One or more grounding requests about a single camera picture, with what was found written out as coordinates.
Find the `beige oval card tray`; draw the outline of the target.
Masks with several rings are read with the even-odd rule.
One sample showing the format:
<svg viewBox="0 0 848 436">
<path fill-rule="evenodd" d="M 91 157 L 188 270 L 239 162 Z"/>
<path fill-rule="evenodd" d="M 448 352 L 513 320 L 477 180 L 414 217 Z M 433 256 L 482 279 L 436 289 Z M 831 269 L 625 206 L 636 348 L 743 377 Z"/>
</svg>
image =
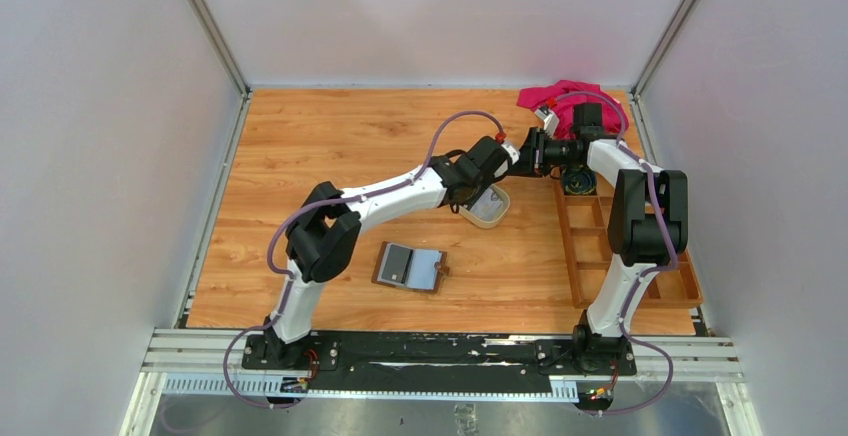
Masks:
<svg viewBox="0 0 848 436">
<path fill-rule="evenodd" d="M 510 205 L 508 193 L 492 185 L 473 204 L 460 206 L 458 214 L 480 229 L 492 229 L 504 219 Z"/>
</svg>

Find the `dark grey card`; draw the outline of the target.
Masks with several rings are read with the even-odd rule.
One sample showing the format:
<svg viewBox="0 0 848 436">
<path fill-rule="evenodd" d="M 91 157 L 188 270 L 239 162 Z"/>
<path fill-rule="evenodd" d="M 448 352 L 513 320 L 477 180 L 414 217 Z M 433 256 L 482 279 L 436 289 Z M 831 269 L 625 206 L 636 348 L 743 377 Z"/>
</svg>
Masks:
<svg viewBox="0 0 848 436">
<path fill-rule="evenodd" d="M 387 243 L 377 272 L 377 281 L 391 286 L 405 286 L 414 250 Z"/>
</svg>

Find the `brown leather card holder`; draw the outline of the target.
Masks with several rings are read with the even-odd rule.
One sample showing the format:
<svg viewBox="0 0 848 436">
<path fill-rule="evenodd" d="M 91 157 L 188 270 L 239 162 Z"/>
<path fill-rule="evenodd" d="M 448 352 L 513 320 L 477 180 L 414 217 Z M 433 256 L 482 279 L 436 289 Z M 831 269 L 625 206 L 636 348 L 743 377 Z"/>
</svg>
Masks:
<svg viewBox="0 0 848 436">
<path fill-rule="evenodd" d="M 378 282 L 378 267 L 380 266 L 382 253 L 387 243 L 393 242 L 384 241 L 380 247 L 375 269 L 371 278 L 371 282 L 373 284 L 420 293 L 437 293 L 439 291 L 443 280 L 450 274 L 451 269 L 447 264 L 448 254 L 444 251 L 434 249 L 422 249 L 406 246 L 413 249 L 414 253 L 405 286 L 391 286 Z"/>
</svg>

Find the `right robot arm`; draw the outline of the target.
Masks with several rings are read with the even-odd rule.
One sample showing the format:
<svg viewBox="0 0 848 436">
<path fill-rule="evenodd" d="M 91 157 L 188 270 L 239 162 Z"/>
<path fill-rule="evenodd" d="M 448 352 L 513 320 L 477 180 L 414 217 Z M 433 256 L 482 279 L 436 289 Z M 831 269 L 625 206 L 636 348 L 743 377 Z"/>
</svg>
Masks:
<svg viewBox="0 0 848 436">
<path fill-rule="evenodd" d="M 631 322 L 658 273 L 677 268 L 688 242 L 688 180 L 633 152 L 605 130 L 598 103 L 575 106 L 570 136 L 554 136 L 559 118 L 548 104 L 535 111 L 521 161 L 531 175 L 582 165 L 614 189 L 607 239 L 611 261 L 599 295 L 574 327 L 567 354 L 581 373 L 622 368 L 631 352 Z"/>
</svg>

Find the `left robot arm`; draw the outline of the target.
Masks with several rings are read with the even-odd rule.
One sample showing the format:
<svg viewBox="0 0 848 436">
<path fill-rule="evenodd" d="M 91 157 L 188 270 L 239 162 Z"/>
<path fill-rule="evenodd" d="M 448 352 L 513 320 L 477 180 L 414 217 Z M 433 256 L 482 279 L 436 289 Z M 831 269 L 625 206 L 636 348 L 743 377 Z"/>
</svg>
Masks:
<svg viewBox="0 0 848 436">
<path fill-rule="evenodd" d="M 283 369 L 304 361 L 303 338 L 324 286 L 347 269 L 362 234 L 416 211 L 466 205 L 518 159 L 511 143 L 484 136 L 468 151 L 428 153 L 422 164 L 388 180 L 346 189 L 329 181 L 317 185 L 269 243 L 267 264 L 285 283 L 262 326 L 266 359 Z"/>
</svg>

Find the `pink cloth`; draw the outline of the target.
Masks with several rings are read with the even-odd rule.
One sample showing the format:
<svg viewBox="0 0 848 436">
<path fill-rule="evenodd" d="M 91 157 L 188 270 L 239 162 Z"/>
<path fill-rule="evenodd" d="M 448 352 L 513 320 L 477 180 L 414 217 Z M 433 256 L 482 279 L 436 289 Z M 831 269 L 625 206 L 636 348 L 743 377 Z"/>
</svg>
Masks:
<svg viewBox="0 0 848 436">
<path fill-rule="evenodd" d="M 536 111 L 544 104 L 558 118 L 554 137 L 572 139 L 575 108 L 583 103 L 601 105 L 602 126 L 608 134 L 623 134 L 629 129 L 629 119 L 622 104 L 597 84 L 573 80 L 559 80 L 548 86 L 523 88 L 518 92 L 516 105 L 520 108 Z"/>
</svg>

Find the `wooden compartment organizer tray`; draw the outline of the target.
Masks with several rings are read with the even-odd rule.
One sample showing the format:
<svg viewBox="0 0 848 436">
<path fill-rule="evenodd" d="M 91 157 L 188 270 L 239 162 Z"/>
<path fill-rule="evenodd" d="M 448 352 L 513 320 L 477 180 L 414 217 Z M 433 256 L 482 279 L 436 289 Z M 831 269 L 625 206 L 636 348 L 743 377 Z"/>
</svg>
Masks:
<svg viewBox="0 0 848 436">
<path fill-rule="evenodd" d="M 607 226 L 614 190 L 583 166 L 560 166 L 552 179 L 572 304 L 586 309 L 598 296 L 612 258 Z M 675 270 L 654 277 L 639 307 L 689 310 L 703 302 L 694 269 L 683 254 Z"/>
</svg>

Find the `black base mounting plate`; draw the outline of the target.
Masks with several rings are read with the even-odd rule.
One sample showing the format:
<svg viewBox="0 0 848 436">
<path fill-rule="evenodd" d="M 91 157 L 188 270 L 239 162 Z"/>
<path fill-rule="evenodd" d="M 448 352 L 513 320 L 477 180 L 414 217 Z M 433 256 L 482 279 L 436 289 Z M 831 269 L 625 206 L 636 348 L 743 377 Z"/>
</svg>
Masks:
<svg viewBox="0 0 848 436">
<path fill-rule="evenodd" d="M 622 368 L 577 371 L 569 336 L 313 331 L 283 359 L 267 360 L 263 334 L 248 337 L 241 368 L 304 371 L 315 390 L 431 393 L 542 393 L 553 376 L 610 381 L 637 372 L 634 351 Z"/>
</svg>

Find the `aluminium rail frame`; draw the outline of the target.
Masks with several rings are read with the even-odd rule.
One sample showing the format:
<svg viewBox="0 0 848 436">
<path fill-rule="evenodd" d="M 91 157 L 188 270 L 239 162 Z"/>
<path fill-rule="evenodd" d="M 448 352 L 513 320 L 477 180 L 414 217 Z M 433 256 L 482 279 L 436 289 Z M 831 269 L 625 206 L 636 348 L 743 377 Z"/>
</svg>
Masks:
<svg viewBox="0 0 848 436">
<path fill-rule="evenodd" d="M 607 405 L 628 382 L 715 387 L 733 435 L 761 427 L 731 340 L 645 336 L 576 356 L 566 335 L 315 331 L 283 345 L 258 331 L 158 329 L 122 424 L 146 435 L 168 396 L 247 397 L 261 406 L 307 399 Z"/>
</svg>

